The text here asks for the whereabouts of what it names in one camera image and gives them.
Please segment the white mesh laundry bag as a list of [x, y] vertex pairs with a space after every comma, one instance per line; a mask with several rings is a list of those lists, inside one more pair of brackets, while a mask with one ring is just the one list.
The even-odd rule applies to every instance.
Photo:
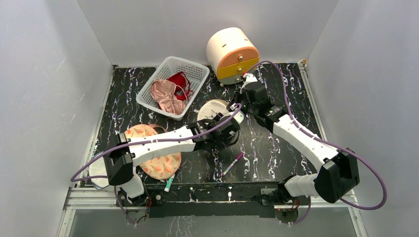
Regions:
[[197, 112], [197, 120], [213, 119], [219, 113], [225, 115], [229, 113], [227, 109], [228, 103], [220, 99], [212, 99], [204, 103]]

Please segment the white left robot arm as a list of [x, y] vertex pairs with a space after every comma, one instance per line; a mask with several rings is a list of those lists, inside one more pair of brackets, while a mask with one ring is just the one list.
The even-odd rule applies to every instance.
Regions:
[[148, 193], [135, 167], [153, 158], [179, 152], [207, 150], [226, 143], [240, 130], [242, 112], [230, 112], [213, 123], [200, 120], [177, 130], [149, 137], [126, 138], [120, 133], [116, 146], [104, 152], [104, 163], [110, 186], [120, 186], [135, 205], [143, 205]]

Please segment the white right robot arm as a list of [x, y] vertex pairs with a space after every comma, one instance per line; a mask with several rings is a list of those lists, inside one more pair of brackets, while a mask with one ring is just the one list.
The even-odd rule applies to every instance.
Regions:
[[357, 159], [317, 141], [315, 134], [290, 118], [287, 109], [272, 104], [262, 83], [251, 82], [243, 89], [236, 89], [228, 108], [238, 103], [243, 114], [253, 116], [260, 126], [287, 141], [317, 170], [311, 175], [287, 177], [268, 194], [269, 200], [292, 204], [299, 196], [313, 196], [335, 203], [359, 184]]

